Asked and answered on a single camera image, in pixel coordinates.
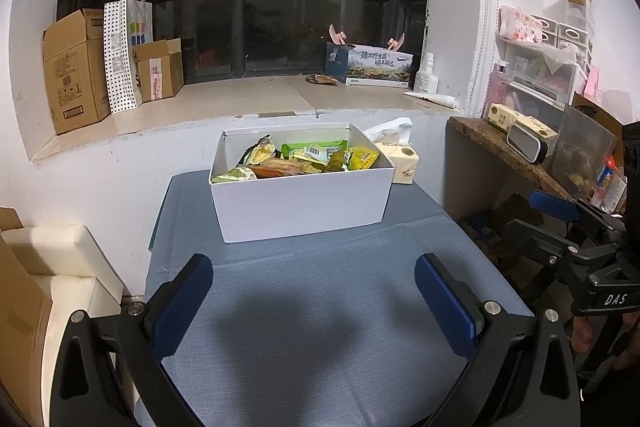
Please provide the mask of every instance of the pink floral package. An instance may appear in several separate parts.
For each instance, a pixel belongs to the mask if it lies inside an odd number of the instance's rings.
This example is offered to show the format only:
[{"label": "pink floral package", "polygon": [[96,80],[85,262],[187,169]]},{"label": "pink floral package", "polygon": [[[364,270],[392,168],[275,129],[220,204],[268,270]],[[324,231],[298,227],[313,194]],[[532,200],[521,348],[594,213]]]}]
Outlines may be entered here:
[{"label": "pink floral package", "polygon": [[542,22],[511,6],[500,8],[500,36],[512,41],[542,42]]}]

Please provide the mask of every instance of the metal screw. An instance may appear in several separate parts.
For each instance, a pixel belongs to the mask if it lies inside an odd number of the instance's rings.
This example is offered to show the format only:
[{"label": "metal screw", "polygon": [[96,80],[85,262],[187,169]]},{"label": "metal screw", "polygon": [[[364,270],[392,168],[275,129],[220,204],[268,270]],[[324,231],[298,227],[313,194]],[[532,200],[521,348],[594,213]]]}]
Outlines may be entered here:
[{"label": "metal screw", "polygon": [[76,310],[71,314],[71,322],[78,323],[84,319],[84,312],[82,310]]},{"label": "metal screw", "polygon": [[490,315],[497,315],[498,313],[500,313],[502,311],[502,308],[500,307],[500,304],[498,304],[496,301],[487,301],[487,302],[485,302],[484,303],[484,309]]},{"label": "metal screw", "polygon": [[144,310],[145,310],[144,302],[134,302],[133,304],[130,304],[129,307],[127,308],[127,312],[129,312],[129,315],[133,315],[134,317],[136,315],[140,315]]},{"label": "metal screw", "polygon": [[552,310],[551,308],[545,311],[545,317],[551,322],[557,322],[560,318],[558,312],[556,310]]}]

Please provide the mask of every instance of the blue tablecloth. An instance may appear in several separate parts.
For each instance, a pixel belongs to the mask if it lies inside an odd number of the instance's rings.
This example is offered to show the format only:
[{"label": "blue tablecloth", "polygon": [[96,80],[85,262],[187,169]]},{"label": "blue tablecloth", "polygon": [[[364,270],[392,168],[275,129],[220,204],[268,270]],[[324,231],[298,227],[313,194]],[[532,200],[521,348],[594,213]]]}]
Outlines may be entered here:
[{"label": "blue tablecloth", "polygon": [[[415,286],[415,260],[425,252],[481,300],[530,314],[415,184],[392,186],[376,225],[225,244],[207,174],[172,179],[146,279],[149,298],[193,253],[213,261],[212,289],[163,362],[206,426],[408,427],[432,413],[465,360]],[[357,211],[357,202],[338,198],[337,210],[349,208]],[[319,217],[312,207],[300,211]],[[141,401],[136,412],[153,425]]]}]

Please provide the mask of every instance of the white tube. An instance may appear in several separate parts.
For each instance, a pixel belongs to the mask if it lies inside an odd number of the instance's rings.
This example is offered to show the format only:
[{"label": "white tube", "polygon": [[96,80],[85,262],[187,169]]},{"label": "white tube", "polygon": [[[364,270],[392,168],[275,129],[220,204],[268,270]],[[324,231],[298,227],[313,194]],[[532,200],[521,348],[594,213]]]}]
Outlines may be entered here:
[{"label": "white tube", "polygon": [[458,100],[456,100],[455,96],[450,96],[448,94],[437,94],[434,92],[413,92],[407,91],[405,94],[408,96],[412,96],[414,98],[420,98],[421,100],[427,100],[427,102],[437,103],[438,105],[443,105],[444,107],[449,107],[450,109],[458,108]]}]

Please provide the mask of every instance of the window sill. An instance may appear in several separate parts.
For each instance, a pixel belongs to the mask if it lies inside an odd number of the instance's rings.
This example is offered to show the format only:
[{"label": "window sill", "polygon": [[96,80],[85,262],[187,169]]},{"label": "window sill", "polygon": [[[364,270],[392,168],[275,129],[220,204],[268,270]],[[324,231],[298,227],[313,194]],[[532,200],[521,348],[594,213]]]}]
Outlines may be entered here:
[{"label": "window sill", "polygon": [[313,115],[341,109],[404,109],[427,114],[459,111],[405,96],[406,89],[372,86],[319,86],[304,76],[220,80],[184,86],[177,96],[111,114],[100,123],[54,136],[32,159],[127,134],[214,118]]}]

